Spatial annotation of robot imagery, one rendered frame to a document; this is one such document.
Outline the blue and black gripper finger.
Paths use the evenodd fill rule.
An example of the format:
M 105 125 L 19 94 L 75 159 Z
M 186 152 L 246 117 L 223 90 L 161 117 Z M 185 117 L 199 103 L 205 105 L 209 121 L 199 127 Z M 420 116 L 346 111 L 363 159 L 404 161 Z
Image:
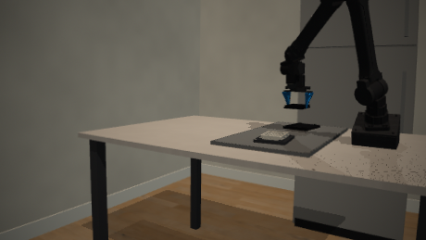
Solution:
M 308 103 L 314 93 L 306 93 L 306 108 L 308 107 Z
M 284 99 L 286 101 L 286 104 L 290 105 L 291 92 L 282 92 L 282 94 L 283 94 L 283 97 L 284 97 Z M 287 98 L 287 95 L 288 95 L 288 98 Z M 288 104 L 288 101 L 289 101 L 289 104 Z

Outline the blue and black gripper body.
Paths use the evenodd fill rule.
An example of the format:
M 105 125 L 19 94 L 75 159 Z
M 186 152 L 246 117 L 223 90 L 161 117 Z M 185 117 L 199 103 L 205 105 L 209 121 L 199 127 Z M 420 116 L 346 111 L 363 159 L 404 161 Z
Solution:
M 285 86 L 285 89 L 289 89 L 287 86 Z M 290 89 L 290 91 L 285 91 L 284 92 L 301 92 L 301 93 L 312 93 L 312 91 L 307 91 L 310 90 L 310 86 L 306 87 L 306 86 L 296 86 L 296 88 L 294 89 Z

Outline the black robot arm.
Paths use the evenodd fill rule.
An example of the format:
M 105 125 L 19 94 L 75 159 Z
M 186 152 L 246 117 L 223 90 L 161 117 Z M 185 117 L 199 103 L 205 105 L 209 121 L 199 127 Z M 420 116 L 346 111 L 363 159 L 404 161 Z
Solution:
M 382 78 L 382 73 L 379 72 L 377 65 L 370 23 L 369 0 L 320 0 L 319 7 L 305 28 L 285 50 L 284 54 L 287 53 L 284 57 L 287 62 L 281 62 L 281 74 L 286 75 L 289 89 L 305 86 L 305 75 L 303 75 L 305 74 L 305 64 L 301 64 L 300 60 L 305 58 L 309 44 L 344 1 L 349 9 L 357 50 L 359 80 L 355 98 L 359 104 L 367 106 L 367 111 L 365 110 L 364 113 L 364 119 L 366 115 L 365 130 L 368 132 L 390 131 L 385 96 L 388 92 L 388 85 Z

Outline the white well plate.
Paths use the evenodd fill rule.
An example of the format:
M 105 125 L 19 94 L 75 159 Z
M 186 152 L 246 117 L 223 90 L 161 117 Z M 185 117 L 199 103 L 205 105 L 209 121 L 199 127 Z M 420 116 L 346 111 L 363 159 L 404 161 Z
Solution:
M 279 141 L 285 139 L 289 135 L 290 134 L 288 132 L 267 131 L 262 133 L 259 138 Z

